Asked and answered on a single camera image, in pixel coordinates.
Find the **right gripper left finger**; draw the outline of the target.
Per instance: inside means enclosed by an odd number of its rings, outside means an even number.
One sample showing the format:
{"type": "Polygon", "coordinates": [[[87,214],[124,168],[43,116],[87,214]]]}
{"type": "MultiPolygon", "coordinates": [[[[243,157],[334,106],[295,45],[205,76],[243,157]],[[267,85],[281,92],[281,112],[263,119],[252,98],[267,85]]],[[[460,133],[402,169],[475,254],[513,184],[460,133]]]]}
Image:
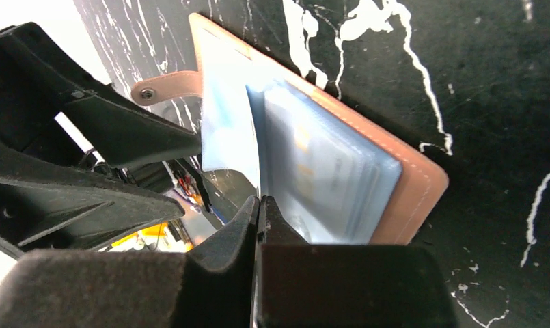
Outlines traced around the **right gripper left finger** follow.
{"type": "Polygon", "coordinates": [[[0,327],[250,327],[260,201],[187,253],[44,250],[0,285],[0,327]]]}

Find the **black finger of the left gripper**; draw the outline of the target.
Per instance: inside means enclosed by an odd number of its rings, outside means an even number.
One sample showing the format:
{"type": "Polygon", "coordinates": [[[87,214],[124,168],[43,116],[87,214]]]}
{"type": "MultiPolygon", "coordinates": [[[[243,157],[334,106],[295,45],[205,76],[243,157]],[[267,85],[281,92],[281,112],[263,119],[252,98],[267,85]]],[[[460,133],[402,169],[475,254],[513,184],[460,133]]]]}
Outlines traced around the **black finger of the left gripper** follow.
{"type": "Polygon", "coordinates": [[[0,30],[0,140],[24,150],[64,114],[112,167],[199,154],[191,131],[96,80],[35,23],[0,30]]]}

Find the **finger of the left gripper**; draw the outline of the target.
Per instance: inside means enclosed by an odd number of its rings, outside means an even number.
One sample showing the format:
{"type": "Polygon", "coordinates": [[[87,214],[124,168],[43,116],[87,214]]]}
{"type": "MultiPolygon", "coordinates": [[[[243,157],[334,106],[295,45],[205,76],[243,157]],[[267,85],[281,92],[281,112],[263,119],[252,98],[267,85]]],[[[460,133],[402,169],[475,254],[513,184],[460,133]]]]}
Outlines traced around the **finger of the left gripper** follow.
{"type": "Polygon", "coordinates": [[[0,251],[98,250],[185,214],[170,197],[0,143],[0,251]]]}

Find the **brown leather card holder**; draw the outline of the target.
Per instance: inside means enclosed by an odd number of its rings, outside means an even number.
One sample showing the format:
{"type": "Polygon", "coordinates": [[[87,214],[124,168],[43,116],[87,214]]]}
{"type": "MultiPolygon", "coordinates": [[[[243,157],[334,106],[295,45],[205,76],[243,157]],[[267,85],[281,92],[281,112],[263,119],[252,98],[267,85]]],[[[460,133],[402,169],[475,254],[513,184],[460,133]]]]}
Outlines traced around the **brown leather card holder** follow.
{"type": "Polygon", "coordinates": [[[242,174],[311,243],[399,244],[448,187],[414,147],[200,14],[197,70],[136,83],[145,106],[202,101],[202,169],[242,174]]]}

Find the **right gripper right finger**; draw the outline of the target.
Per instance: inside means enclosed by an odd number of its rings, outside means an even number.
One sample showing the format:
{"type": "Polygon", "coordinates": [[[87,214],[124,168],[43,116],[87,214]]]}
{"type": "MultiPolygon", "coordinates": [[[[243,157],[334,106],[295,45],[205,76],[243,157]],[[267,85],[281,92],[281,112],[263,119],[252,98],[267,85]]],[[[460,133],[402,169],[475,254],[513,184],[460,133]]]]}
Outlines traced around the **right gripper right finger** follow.
{"type": "Polygon", "coordinates": [[[308,243],[271,196],[258,214],[258,327],[457,327],[424,248],[308,243]]]}

